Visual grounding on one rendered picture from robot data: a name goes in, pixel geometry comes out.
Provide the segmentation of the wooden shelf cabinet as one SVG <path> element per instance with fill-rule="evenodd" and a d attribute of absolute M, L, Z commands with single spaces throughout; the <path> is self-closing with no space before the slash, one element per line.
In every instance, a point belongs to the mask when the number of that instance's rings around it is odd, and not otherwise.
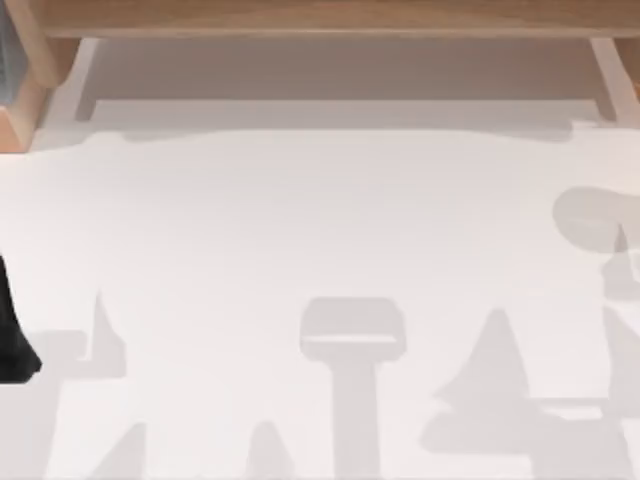
<path fill-rule="evenodd" d="M 30 146 L 47 92 L 84 38 L 611 38 L 640 102 L 640 0 L 0 0 L 28 83 L 0 107 L 0 152 Z"/>

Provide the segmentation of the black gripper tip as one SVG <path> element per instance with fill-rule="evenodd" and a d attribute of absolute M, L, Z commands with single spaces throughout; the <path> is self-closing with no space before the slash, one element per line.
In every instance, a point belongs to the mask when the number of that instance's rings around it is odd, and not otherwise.
<path fill-rule="evenodd" d="M 0 255 L 0 384 L 24 384 L 42 361 L 27 340 L 15 312 L 4 258 Z"/>

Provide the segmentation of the grey cabinet panel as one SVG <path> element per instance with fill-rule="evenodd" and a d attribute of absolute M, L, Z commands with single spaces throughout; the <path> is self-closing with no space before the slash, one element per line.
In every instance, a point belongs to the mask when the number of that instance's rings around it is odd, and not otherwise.
<path fill-rule="evenodd" d="M 0 107 L 17 98 L 28 61 L 4 0 L 0 0 Z"/>

